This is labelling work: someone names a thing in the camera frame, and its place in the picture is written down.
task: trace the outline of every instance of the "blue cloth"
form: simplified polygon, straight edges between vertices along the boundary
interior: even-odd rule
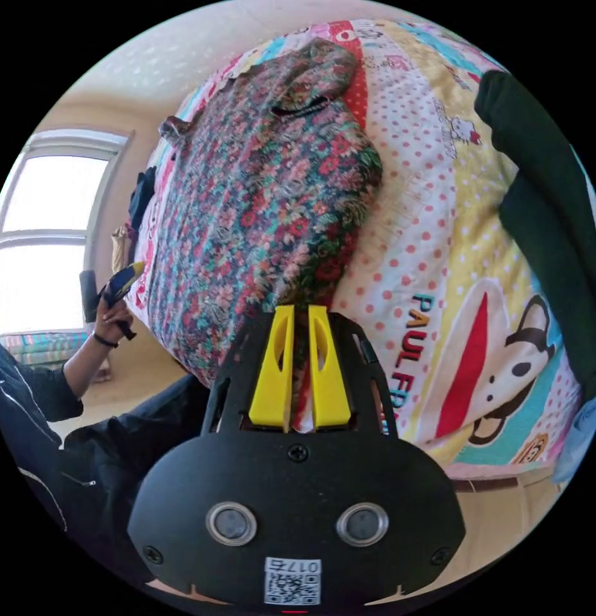
[[[131,203],[129,204],[129,217],[134,231],[139,231],[144,212],[155,193],[156,174],[157,168],[149,167],[145,173],[140,173],[137,176],[137,185],[131,194]]]
[[[595,432],[596,396],[585,402],[574,418],[552,475],[554,483],[569,481],[574,476],[588,451]]]

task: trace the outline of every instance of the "bed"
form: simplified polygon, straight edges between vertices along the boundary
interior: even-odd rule
[[[176,115],[189,120],[227,80],[316,37],[359,59],[345,101],[384,168],[331,308],[360,323],[371,339],[388,376],[400,437],[429,452],[454,479],[552,465],[581,394],[540,285],[498,222],[496,207],[517,168],[491,147],[473,101],[483,72],[503,67],[429,22],[339,21],[238,56]],[[155,195],[135,247],[135,259],[147,265],[127,299],[175,355],[150,316],[173,172],[166,142],[149,166],[157,167]],[[172,310],[188,317],[187,303]],[[540,332],[539,348],[512,342],[512,334],[528,327]],[[515,377],[511,368],[521,358],[531,369]],[[307,380],[294,427],[312,428]]]

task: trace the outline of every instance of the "label sticker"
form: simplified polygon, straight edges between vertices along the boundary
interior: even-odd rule
[[[321,561],[266,558],[264,603],[268,605],[319,605]]]

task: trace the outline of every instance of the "wristband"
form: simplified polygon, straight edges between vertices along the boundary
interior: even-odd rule
[[[99,343],[101,343],[103,346],[105,347],[112,347],[112,348],[118,348],[118,344],[115,344],[113,342],[109,342],[109,340],[106,340],[105,338],[102,338],[99,334],[97,334],[97,332],[93,332],[92,333],[92,337]]]

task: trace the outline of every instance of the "white stripe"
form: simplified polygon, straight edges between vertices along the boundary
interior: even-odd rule
[[[33,475],[31,472],[23,468],[20,468],[19,466],[17,467],[17,469],[22,475],[24,475],[24,477],[28,477],[28,479],[32,479],[33,481],[36,481],[39,485],[43,486],[46,489],[47,493],[50,495],[52,501],[54,502],[54,505],[56,506],[58,513],[60,514],[60,518],[62,519],[62,524],[63,524],[63,531],[65,531],[66,533],[67,532],[67,521],[65,520],[65,517],[62,515],[62,510],[58,506],[58,503],[56,502],[54,495],[49,491],[49,488],[36,475]]]
[[[45,418],[43,412],[41,411],[41,409],[39,408],[39,405],[37,404],[37,401],[35,400],[35,398],[33,397],[33,392],[30,388],[30,386],[28,385],[28,383],[24,380],[24,377],[21,375],[20,371],[17,369],[17,366],[15,367],[15,369],[17,370],[17,373],[19,375],[19,377],[22,379],[22,382],[24,383],[24,385],[26,385],[26,387],[28,388],[28,391],[30,392],[30,396],[32,398],[33,403],[35,404],[35,406],[37,407],[39,413],[41,413],[41,417]],[[2,381],[0,379],[0,389],[3,392],[3,395],[5,396],[5,398],[7,398],[8,400],[11,400],[14,404],[17,404],[23,411],[24,414],[31,420],[32,424],[50,441],[52,441],[54,443],[54,439],[52,439],[52,437],[45,431],[44,426],[41,426],[37,423],[37,421],[35,421],[34,417],[24,408],[24,406],[22,406],[15,398],[13,398],[12,396],[10,396],[4,389],[3,389],[3,383],[4,381]]]

